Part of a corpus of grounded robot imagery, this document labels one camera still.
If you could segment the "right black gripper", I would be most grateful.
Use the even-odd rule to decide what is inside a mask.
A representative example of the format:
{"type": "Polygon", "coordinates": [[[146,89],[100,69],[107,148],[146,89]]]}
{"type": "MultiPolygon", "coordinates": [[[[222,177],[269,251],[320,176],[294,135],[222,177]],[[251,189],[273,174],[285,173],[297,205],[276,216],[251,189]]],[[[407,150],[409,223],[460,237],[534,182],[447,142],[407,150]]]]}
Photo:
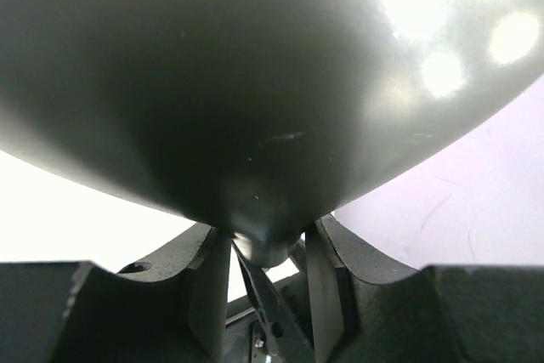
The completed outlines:
{"type": "Polygon", "coordinates": [[[224,362],[314,362],[306,274],[273,282],[234,245],[246,296],[227,305],[224,362]]]}

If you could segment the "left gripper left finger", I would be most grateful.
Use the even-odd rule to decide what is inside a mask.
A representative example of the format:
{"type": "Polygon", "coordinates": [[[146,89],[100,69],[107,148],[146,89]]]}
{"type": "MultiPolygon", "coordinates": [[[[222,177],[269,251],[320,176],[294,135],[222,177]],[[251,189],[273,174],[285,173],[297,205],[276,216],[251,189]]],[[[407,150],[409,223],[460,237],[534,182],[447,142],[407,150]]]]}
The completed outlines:
{"type": "Polygon", "coordinates": [[[229,237],[211,228],[167,279],[136,281],[82,266],[50,361],[220,362],[229,260],[229,237]]]}

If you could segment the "grey shower head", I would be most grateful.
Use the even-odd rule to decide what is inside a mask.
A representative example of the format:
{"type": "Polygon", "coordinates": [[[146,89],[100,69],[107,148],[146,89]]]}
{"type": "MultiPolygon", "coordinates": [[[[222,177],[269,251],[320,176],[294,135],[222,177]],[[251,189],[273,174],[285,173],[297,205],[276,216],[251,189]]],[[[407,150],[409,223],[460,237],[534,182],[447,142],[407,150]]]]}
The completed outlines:
{"type": "Polygon", "coordinates": [[[1,148],[256,264],[543,72],[543,0],[1,0],[1,148]]]}

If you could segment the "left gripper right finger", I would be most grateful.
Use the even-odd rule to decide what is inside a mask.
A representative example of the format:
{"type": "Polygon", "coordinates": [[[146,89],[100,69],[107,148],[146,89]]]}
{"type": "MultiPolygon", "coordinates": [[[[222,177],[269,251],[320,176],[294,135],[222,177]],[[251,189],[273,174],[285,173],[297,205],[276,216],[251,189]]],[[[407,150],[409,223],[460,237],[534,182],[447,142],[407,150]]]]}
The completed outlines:
{"type": "Polygon", "coordinates": [[[305,232],[319,362],[540,362],[543,270],[413,269],[331,216],[305,232]]]}

